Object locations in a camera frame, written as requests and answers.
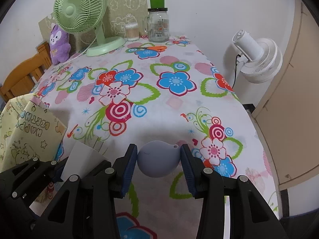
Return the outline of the small white charger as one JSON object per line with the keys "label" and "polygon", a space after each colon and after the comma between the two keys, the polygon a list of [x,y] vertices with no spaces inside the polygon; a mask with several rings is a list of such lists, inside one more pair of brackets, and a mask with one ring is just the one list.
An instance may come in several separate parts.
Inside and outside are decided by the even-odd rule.
{"label": "small white charger", "polygon": [[93,148],[76,141],[64,166],[61,179],[66,181],[72,175],[84,178],[106,158]]}

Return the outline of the lavender round pouch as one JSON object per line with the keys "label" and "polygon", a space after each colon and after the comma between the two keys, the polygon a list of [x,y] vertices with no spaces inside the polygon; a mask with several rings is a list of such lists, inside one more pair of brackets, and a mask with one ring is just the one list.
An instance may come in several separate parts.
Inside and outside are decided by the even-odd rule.
{"label": "lavender round pouch", "polygon": [[151,141],[138,152],[137,164],[140,171],[153,178],[164,177],[173,172],[181,159],[180,147],[164,141]]}

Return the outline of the yellow cartoon storage box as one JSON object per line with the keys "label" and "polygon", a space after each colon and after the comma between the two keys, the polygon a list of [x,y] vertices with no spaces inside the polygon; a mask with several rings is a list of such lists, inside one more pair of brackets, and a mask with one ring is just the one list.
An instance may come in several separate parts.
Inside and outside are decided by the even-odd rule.
{"label": "yellow cartoon storage box", "polygon": [[32,158],[59,162],[66,130],[38,95],[9,100],[1,112],[1,171]]}

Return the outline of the floral tablecloth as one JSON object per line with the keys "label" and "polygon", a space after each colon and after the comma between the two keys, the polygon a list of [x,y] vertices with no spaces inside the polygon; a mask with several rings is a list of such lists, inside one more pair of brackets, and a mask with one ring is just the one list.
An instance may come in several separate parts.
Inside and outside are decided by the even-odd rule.
{"label": "floral tablecloth", "polygon": [[[138,47],[166,46],[164,52]],[[78,56],[52,66],[34,91],[76,141],[109,161],[129,144],[159,140],[181,146],[225,177],[245,175],[278,213],[275,183],[250,116],[208,58],[185,37],[166,44],[140,40],[99,57]]]}

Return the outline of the beige wooden door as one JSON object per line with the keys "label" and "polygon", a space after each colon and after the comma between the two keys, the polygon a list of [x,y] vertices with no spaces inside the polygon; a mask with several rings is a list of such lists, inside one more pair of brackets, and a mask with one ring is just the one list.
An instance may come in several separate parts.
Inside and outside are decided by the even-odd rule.
{"label": "beige wooden door", "polygon": [[283,65],[253,117],[266,140],[284,190],[318,175],[318,25],[295,0]]}

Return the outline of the wooden bed headboard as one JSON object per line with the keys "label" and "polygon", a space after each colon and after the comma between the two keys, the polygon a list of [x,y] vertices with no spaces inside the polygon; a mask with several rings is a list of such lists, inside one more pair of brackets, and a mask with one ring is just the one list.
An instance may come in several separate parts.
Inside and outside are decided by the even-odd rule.
{"label": "wooden bed headboard", "polygon": [[23,61],[10,72],[1,86],[1,98],[6,103],[17,96],[30,93],[45,70],[52,66],[49,43],[42,42],[36,50],[33,57]]}

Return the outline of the purple plush bunny toy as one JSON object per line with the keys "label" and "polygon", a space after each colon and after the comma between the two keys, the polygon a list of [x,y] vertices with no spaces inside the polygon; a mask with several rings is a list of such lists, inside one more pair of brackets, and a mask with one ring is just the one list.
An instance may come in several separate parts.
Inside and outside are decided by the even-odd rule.
{"label": "purple plush bunny toy", "polygon": [[70,57],[69,34],[55,24],[49,39],[50,57],[53,65],[66,62]]}

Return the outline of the cotton swab container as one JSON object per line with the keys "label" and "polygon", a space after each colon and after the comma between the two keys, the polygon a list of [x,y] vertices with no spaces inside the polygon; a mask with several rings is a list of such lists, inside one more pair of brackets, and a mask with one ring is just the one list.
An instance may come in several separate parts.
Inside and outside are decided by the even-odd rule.
{"label": "cotton swab container", "polygon": [[140,38],[138,23],[129,23],[125,25],[125,33],[128,41],[135,41]]}

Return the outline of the white clip fan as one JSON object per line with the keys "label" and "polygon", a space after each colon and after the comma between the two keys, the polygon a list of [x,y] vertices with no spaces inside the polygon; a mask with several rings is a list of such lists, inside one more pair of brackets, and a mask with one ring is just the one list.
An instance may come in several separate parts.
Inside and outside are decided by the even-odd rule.
{"label": "white clip fan", "polygon": [[273,79],[281,69],[283,55],[274,40],[254,39],[247,31],[239,30],[234,34],[223,62],[228,72],[234,75],[232,83],[226,86],[228,91],[232,91],[238,75],[252,84],[262,84]]}

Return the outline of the glass mason jar mug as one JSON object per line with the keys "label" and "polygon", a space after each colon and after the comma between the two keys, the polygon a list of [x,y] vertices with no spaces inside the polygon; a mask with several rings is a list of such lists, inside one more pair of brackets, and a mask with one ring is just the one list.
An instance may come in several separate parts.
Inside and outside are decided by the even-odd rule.
{"label": "glass mason jar mug", "polygon": [[150,0],[148,15],[143,20],[144,32],[150,42],[165,43],[169,39],[169,16],[165,0]]}

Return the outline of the green desk fan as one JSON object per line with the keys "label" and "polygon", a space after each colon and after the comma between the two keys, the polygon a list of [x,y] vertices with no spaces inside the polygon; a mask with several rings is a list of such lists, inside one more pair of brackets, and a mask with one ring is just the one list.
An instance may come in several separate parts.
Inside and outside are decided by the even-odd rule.
{"label": "green desk fan", "polygon": [[94,57],[125,44],[122,37],[105,37],[102,25],[106,8],[107,0],[55,0],[53,13],[57,24],[69,34],[94,31],[95,41],[86,49],[86,55]]}

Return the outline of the orange handled scissors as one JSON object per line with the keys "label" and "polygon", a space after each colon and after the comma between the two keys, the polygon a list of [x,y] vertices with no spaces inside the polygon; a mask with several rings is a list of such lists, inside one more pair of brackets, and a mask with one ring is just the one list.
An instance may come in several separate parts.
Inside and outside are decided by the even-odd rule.
{"label": "orange handled scissors", "polygon": [[167,47],[166,46],[147,46],[147,47],[138,47],[139,49],[144,49],[144,50],[153,50],[156,52],[164,52]]}

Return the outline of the beige cartoon wall board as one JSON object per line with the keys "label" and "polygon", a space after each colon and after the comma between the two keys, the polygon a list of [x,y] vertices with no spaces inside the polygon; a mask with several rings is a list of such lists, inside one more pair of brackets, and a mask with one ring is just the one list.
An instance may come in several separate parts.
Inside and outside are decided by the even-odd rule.
{"label": "beige cartoon wall board", "polygon": [[[121,36],[126,38],[125,25],[138,23],[140,35],[145,35],[143,21],[148,15],[148,0],[107,0],[107,9],[103,18],[105,37]],[[43,40],[49,42],[50,33],[56,24],[53,13],[41,20],[39,30]],[[86,33],[70,34],[71,53],[87,48],[95,39],[95,33],[90,30]]]}

